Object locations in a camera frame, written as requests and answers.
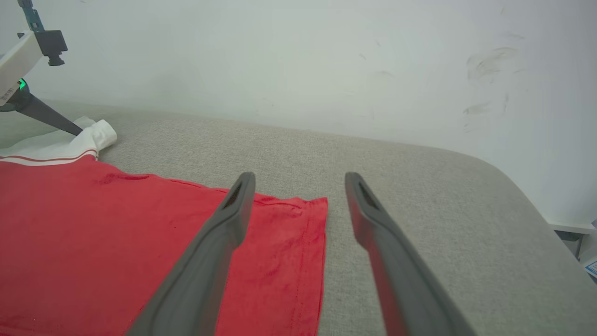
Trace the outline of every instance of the gray fabric surface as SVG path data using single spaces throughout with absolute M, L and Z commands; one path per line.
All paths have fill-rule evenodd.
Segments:
M 119 141 L 101 161 L 230 187 L 253 171 L 257 191 L 328 197 L 319 334 L 384 335 L 366 252 L 353 237 L 344 173 L 361 173 L 479 335 L 595 335 L 597 287 L 526 196 L 472 157 L 399 143 L 50 102 L 72 120 L 105 119 Z M 0 148 L 50 132 L 0 113 Z

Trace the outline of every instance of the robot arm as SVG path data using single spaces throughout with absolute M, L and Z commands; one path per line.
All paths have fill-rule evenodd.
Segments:
M 58 129 L 79 135 L 81 128 L 35 97 L 22 78 L 42 56 L 50 66 L 64 64 L 60 59 L 66 43 L 60 30 L 45 30 L 31 0 L 18 0 L 31 30 L 18 33 L 19 42 L 0 58 L 0 112 L 17 111 Z

